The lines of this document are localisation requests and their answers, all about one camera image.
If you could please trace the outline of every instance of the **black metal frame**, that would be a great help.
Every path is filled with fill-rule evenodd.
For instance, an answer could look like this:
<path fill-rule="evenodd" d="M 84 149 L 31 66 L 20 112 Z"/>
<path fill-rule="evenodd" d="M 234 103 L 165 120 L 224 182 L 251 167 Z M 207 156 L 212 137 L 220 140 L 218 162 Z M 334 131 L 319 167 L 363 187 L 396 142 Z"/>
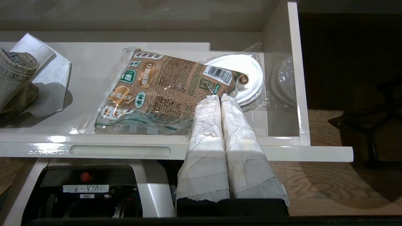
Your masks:
<path fill-rule="evenodd" d="M 400 84 L 402 84 L 402 76 L 377 86 L 377 91 L 382 92 L 384 95 L 385 100 L 384 104 L 370 107 L 354 113 L 345 114 L 328 120 L 330 124 L 332 124 L 338 129 L 348 127 L 363 132 L 365 134 L 367 150 L 369 154 L 369 161 L 366 162 L 366 167 L 377 168 L 380 166 L 391 166 L 393 163 L 401 165 L 400 162 L 387 161 L 385 164 L 383 164 L 384 162 L 379 161 L 377 145 L 375 142 L 375 135 L 374 135 L 374 132 L 376 130 L 378 130 L 384 124 L 389 122 L 391 119 L 402 121 L 402 116 L 399 115 L 396 111 L 397 108 L 402 107 L 402 98 L 394 99 L 393 94 L 393 87 Z M 387 112 L 388 115 L 368 129 L 355 122 L 355 120 L 359 118 L 375 115 L 381 112 Z"/>

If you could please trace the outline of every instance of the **white drawer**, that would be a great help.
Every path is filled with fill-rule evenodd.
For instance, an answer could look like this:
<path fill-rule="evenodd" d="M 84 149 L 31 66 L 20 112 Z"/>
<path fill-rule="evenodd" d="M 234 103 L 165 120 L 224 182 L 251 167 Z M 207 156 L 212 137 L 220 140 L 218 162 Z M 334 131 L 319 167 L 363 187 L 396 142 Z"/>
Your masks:
<path fill-rule="evenodd" d="M 13 18 L 14 14 L 0 17 L 2 28 L 14 30 L 0 31 L 1 48 L 9 50 L 27 30 L 41 29 L 46 31 L 29 32 L 72 62 L 66 98 L 69 105 L 48 118 L 31 117 L 0 128 L 0 156 L 184 159 L 187 150 L 185 136 L 77 134 L 76 128 L 84 115 L 94 110 L 89 106 L 102 98 L 94 95 L 121 50 L 138 46 L 146 51 L 197 61 L 238 52 L 262 41 L 261 59 L 266 81 L 274 65 L 288 56 L 293 57 L 297 101 L 294 109 L 269 107 L 267 111 L 246 113 L 267 158 L 353 161 L 351 147 L 310 146 L 296 2 L 255 0 L 245 1 L 248 7 L 244 7 L 241 2 L 172 0 L 172 4 L 183 4 L 184 13 L 183 18 L 181 14 L 166 14 L 169 23 L 152 21 L 152 17 L 144 15 L 144 12 L 152 16 L 163 14 L 164 9 L 169 11 L 164 4 L 134 16 L 128 14 L 125 6 L 130 1 L 101 2 L 89 0 L 79 2 L 79 7 L 59 9 L 58 13 L 51 15 L 51 20 L 37 18 L 38 21 L 26 22 L 27 18 L 19 18 L 19 21 Z M 101 17 L 96 12 L 102 10 L 118 15 Z M 277 104 L 275 101 L 272 100 L 271 105 Z"/>

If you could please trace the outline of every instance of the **label sticker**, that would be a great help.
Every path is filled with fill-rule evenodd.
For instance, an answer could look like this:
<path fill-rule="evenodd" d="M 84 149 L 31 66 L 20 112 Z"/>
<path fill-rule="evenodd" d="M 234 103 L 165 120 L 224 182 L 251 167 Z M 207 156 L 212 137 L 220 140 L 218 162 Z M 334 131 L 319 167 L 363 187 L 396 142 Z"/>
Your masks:
<path fill-rule="evenodd" d="M 144 105 L 144 102 L 145 102 L 145 92 L 141 91 L 135 97 L 134 105 L 136 108 L 141 108 Z"/>
<path fill-rule="evenodd" d="M 142 88 L 149 88 L 152 82 L 152 76 L 155 71 L 155 63 L 146 62 L 144 66 L 142 66 L 141 72 L 138 77 L 138 85 Z"/>
<path fill-rule="evenodd" d="M 248 83 L 248 76 L 245 75 L 245 74 L 242 74 L 242 75 L 239 77 L 238 82 L 239 82 L 240 84 L 242 84 L 242 85 L 247 84 L 247 83 Z"/>
<path fill-rule="evenodd" d="M 64 193 L 106 193 L 109 185 L 63 185 Z"/>
<path fill-rule="evenodd" d="M 120 82 L 125 82 L 125 83 L 128 83 L 128 84 L 132 84 L 134 82 L 135 75 L 136 75 L 135 70 L 126 70 L 121 75 Z"/>
<path fill-rule="evenodd" d="M 221 87 L 220 84 L 216 84 L 215 88 L 213 89 L 213 94 L 217 94 L 220 87 Z"/>
<path fill-rule="evenodd" d="M 128 67 L 138 67 L 138 65 L 141 63 L 142 60 L 132 60 Z"/>
<path fill-rule="evenodd" d="M 134 55 L 133 58 L 146 58 L 146 59 L 152 59 L 152 60 L 160 60 L 164 57 L 165 55 L 158 54 L 158 53 L 144 53 L 144 52 L 138 52 Z"/>
<path fill-rule="evenodd" d="M 125 86 L 119 86 L 115 88 L 108 97 L 109 100 L 113 101 L 116 106 L 123 105 L 124 103 L 130 103 L 134 99 L 134 93 Z"/>
<path fill-rule="evenodd" d="M 95 194 L 81 194 L 80 199 L 94 199 Z"/>
<path fill-rule="evenodd" d="M 216 79 L 227 86 L 232 81 L 232 73 L 222 68 L 207 66 L 203 74 L 213 79 Z"/>

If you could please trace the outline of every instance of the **round logo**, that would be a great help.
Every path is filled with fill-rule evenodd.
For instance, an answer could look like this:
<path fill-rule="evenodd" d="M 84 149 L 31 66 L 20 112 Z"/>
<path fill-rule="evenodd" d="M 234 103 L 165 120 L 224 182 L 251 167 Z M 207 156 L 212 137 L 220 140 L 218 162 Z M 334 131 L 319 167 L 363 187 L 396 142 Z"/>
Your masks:
<path fill-rule="evenodd" d="M 248 76 L 245 74 L 242 74 L 242 75 L 240 75 L 238 81 L 240 84 L 245 85 L 248 83 Z"/>

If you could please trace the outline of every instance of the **red button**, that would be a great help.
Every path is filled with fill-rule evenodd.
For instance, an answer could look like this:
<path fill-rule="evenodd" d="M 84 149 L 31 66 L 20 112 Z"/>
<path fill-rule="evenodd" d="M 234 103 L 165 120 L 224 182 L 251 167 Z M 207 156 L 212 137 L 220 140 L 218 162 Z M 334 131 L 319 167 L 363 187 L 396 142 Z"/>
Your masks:
<path fill-rule="evenodd" d="M 91 180 L 91 175 L 87 172 L 81 174 L 81 180 L 87 182 Z"/>

